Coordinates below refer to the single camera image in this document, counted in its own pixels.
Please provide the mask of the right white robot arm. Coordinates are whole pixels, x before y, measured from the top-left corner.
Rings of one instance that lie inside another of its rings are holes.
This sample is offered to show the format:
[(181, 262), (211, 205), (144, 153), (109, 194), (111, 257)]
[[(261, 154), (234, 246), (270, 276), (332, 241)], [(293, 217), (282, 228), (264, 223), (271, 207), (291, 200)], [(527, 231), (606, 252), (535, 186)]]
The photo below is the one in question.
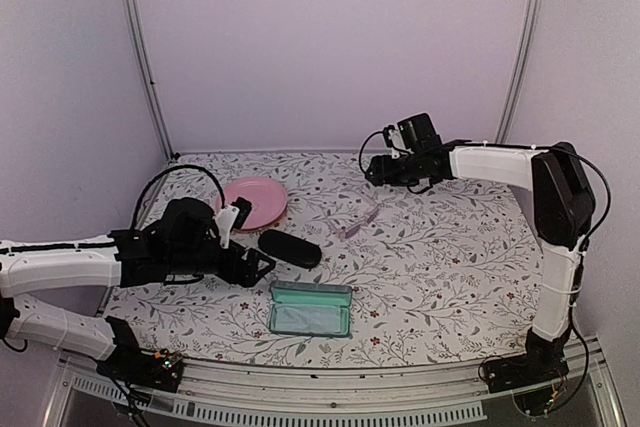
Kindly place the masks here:
[(584, 256), (593, 232), (596, 201), (585, 160), (572, 144), (504, 146), (456, 139), (443, 142), (427, 114), (380, 131), (389, 153), (361, 168), (374, 186), (411, 189), (444, 180), (482, 180), (518, 187), (533, 199), (534, 228), (542, 249), (540, 300), (517, 374), (537, 383), (552, 371), (572, 333)]

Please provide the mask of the black beige glasses case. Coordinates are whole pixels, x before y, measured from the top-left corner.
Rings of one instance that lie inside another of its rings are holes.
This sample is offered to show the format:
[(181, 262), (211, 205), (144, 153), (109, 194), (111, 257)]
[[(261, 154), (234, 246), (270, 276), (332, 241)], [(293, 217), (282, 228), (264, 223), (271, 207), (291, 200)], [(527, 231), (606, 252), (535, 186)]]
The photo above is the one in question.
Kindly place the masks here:
[(286, 232), (269, 229), (258, 238), (258, 247), (265, 254), (296, 267), (312, 269), (322, 259), (321, 248)]

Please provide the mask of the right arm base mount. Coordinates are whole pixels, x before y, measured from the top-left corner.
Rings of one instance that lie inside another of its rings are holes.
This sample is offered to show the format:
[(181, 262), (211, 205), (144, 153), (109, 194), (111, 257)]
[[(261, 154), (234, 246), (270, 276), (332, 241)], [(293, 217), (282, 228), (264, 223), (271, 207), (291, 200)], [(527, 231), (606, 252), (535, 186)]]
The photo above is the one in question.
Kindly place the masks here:
[(490, 393), (498, 393), (560, 379), (568, 374), (563, 338), (544, 340), (529, 332), (523, 354), (490, 357), (479, 366), (479, 377)]

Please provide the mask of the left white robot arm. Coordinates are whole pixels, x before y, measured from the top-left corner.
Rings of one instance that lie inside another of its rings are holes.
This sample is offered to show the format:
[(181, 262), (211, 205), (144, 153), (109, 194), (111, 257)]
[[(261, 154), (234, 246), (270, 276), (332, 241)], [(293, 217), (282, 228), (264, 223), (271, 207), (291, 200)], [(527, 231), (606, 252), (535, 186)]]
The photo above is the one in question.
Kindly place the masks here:
[(1, 244), (1, 337), (31, 340), (84, 354), (111, 366), (128, 381), (148, 373), (129, 324), (94, 318), (40, 302), (34, 292), (65, 287), (131, 288), (215, 276), (229, 285), (255, 286), (275, 262), (231, 240), (247, 201), (214, 211), (194, 198), (170, 201), (143, 229), (113, 230), (61, 243)]

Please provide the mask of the grey marbled glasses case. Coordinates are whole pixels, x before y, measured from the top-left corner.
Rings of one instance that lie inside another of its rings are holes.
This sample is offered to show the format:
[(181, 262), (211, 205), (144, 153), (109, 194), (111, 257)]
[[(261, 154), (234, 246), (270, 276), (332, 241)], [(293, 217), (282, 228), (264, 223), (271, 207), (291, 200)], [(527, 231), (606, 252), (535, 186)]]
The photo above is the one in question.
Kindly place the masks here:
[(325, 338), (351, 335), (351, 286), (273, 281), (270, 292), (271, 333)]

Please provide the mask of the pink clear sunglasses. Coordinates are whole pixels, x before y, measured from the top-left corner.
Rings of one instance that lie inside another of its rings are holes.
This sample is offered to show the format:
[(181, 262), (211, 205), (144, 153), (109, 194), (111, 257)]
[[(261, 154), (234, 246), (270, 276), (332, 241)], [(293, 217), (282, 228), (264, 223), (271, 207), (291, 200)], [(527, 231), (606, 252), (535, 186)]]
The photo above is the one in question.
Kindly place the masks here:
[(357, 192), (339, 194), (322, 209), (326, 224), (341, 241), (355, 237), (376, 219), (379, 211), (376, 200)]

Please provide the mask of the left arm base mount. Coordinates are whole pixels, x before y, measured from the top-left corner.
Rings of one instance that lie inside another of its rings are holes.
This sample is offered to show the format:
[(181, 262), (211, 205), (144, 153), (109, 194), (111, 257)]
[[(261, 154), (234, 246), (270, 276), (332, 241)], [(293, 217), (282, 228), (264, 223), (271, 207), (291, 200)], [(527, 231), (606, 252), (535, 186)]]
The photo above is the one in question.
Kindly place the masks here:
[(105, 360), (97, 362), (97, 373), (125, 384), (170, 393), (178, 391), (184, 371), (180, 351), (164, 348), (145, 352), (126, 321), (108, 316), (106, 322), (114, 333), (115, 349)]

